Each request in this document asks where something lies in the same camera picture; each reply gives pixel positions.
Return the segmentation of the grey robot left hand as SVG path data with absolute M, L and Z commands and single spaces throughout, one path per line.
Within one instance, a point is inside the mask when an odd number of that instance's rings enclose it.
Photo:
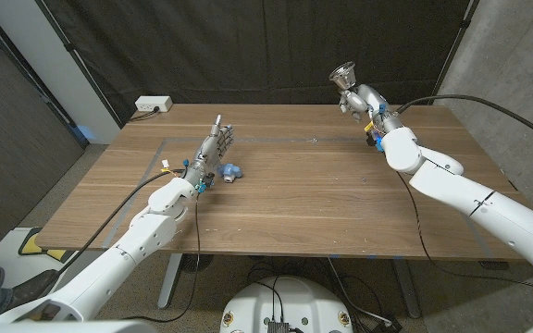
M 184 178 L 198 188 L 211 175 L 215 176 L 221 159 L 233 143 L 233 127 L 221 125 L 221 115 L 217 115 L 209 135 L 199 146 L 192 161 L 186 167 Z

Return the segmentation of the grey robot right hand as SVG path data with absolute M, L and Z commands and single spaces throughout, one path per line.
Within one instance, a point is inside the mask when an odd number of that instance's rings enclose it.
M 388 101 L 372 87 L 361 84 L 340 90 L 339 107 L 343 114 L 350 114 L 357 121 L 369 118 L 371 129 L 381 135 L 403 127 L 398 113 Z

